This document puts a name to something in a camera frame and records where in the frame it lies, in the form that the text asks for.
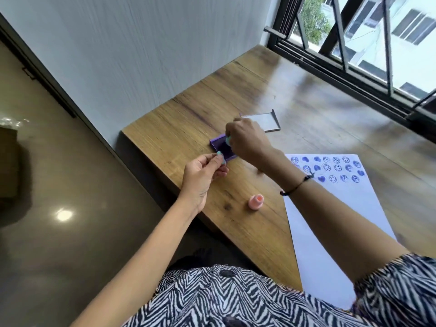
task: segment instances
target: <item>white wall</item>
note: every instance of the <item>white wall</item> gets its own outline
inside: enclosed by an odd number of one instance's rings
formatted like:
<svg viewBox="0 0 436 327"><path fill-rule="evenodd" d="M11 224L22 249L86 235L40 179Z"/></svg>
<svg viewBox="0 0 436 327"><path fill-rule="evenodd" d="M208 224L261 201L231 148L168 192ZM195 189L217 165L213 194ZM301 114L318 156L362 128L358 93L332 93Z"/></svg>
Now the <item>white wall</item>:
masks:
<svg viewBox="0 0 436 327"><path fill-rule="evenodd" d="M0 0L114 147L119 131L259 43L271 0Z"/></svg>

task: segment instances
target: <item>cardboard box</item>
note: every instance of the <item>cardboard box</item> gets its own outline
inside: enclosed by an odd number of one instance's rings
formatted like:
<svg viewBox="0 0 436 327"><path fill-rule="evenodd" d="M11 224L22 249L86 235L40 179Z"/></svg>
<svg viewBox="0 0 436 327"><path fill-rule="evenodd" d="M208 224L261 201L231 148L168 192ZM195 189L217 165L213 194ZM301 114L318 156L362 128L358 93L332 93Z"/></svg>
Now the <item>cardboard box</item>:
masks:
<svg viewBox="0 0 436 327"><path fill-rule="evenodd" d="M18 183L17 131L0 127L0 208L18 195Z"/></svg>

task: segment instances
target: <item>white paper sheet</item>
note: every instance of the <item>white paper sheet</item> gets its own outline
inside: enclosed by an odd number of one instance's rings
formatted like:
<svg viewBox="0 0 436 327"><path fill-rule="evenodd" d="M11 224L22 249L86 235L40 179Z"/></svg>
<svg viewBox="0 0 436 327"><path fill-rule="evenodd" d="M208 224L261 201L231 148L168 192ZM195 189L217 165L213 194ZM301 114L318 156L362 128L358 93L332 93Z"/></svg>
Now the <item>white paper sheet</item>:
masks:
<svg viewBox="0 0 436 327"><path fill-rule="evenodd" d="M315 181L395 239L357 155L286 156L306 173L315 172ZM284 199L304 291L337 307L349 309L356 298L352 282L312 233L291 199Z"/></svg>

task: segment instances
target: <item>floor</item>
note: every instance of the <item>floor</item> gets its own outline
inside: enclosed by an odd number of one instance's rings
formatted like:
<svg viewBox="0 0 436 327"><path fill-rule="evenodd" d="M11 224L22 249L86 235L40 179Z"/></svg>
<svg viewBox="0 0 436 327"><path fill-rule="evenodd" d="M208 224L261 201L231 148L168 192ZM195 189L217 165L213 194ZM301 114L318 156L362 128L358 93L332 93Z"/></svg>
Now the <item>floor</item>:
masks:
<svg viewBox="0 0 436 327"><path fill-rule="evenodd" d="M18 129L22 150L20 197L0 212L0 326L67 326L164 213L22 67L0 43L0 123ZM251 266L196 220L173 260L198 248L212 248L213 263Z"/></svg>

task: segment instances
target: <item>black metal window bar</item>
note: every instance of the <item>black metal window bar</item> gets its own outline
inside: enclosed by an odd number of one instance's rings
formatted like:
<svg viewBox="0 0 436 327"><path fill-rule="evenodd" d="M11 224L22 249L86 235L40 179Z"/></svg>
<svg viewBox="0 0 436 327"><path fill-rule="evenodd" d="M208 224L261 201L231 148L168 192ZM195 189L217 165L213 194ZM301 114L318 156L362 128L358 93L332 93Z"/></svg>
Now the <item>black metal window bar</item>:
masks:
<svg viewBox="0 0 436 327"><path fill-rule="evenodd" d="M393 87L389 11L389 2L392 0L381 0L373 12L374 15L371 16L371 19L374 17L378 21L381 19L380 16L383 16L385 81L349 64L348 60L344 31L352 24L353 18L365 0L348 0L342 11L340 11L338 0L325 0L333 8L335 24L318 52L309 49L300 14L304 1L281 0L273 27L264 28L264 31L270 33L269 49L403 125L412 127L412 123L425 123L424 133L414 126L420 134L425 135L429 129L431 132L436 129L436 88L418 101L414 96ZM296 27L301 43L289 39ZM339 49L340 59L333 55L336 46Z"/></svg>

